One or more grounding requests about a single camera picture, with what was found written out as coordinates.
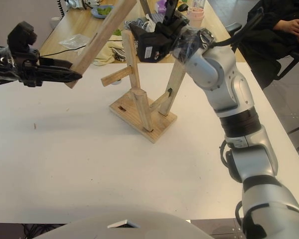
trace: bowl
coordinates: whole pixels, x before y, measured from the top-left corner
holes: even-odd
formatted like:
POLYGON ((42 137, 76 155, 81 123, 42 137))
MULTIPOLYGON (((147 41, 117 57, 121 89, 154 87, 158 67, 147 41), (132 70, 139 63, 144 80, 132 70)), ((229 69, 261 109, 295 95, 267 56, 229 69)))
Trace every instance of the bowl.
POLYGON ((92 15, 93 15, 94 17, 96 17, 96 18, 104 19, 104 18, 106 18, 108 15, 100 15, 99 12, 98 12, 98 9, 99 9, 99 8, 101 8, 101 9, 106 9, 106 8, 108 8, 108 7, 110 7, 112 10, 113 10, 113 8, 114 8, 113 5, 101 5, 101 6, 96 6, 96 7, 94 7, 94 8, 91 10, 91 13, 92 13, 92 15))

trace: black jacket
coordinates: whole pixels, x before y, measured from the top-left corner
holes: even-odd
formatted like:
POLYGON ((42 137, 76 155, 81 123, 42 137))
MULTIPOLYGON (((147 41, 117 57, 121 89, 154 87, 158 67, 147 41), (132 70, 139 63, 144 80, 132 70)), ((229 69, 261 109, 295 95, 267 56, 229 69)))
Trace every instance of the black jacket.
POLYGON ((261 6, 264 9, 264 18, 244 36, 239 49, 259 85, 265 88, 281 69, 277 59, 299 48, 296 36, 273 29, 280 20, 299 19, 299 0, 260 0, 248 13, 247 21, 261 6))
POLYGON ((242 40, 245 48, 253 48, 272 59, 285 57, 292 50, 299 48, 296 36, 273 30, 280 20, 299 19, 299 0, 260 0, 248 13, 247 21, 261 6, 264 8, 265 16, 242 40))

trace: wooden base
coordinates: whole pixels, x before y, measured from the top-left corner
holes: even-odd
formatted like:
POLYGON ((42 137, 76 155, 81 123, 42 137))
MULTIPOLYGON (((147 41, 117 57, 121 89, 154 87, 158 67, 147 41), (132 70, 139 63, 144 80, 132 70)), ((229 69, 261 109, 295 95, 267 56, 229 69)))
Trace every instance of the wooden base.
POLYGON ((152 143, 155 143, 161 135, 169 128, 169 126, 177 119, 177 116, 173 113, 169 113, 167 116, 163 116, 157 110, 151 114, 153 131, 148 132, 142 125, 138 109, 130 97, 130 93, 127 92, 117 101, 110 105, 110 110, 118 117, 128 123, 130 126, 139 131, 152 143))

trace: green food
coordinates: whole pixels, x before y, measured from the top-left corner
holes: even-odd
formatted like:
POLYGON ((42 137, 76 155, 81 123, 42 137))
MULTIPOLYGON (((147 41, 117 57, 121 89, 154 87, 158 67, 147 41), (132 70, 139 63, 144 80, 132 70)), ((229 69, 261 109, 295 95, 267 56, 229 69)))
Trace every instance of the green food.
POLYGON ((107 7, 107 8, 98 8, 98 13, 99 15, 108 15, 110 14, 110 12, 112 11, 111 7, 107 7))
POLYGON ((121 30, 116 29, 116 30, 113 32, 113 35, 115 35, 115 36, 122 36, 121 30))

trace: pink cup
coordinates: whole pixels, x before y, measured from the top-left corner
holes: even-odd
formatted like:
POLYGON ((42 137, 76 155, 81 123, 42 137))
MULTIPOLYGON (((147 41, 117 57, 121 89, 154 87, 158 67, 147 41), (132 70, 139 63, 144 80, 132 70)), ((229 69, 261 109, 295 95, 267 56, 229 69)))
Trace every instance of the pink cup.
POLYGON ((187 11, 189 25, 200 28, 204 19, 204 9, 199 7, 190 7, 187 11))

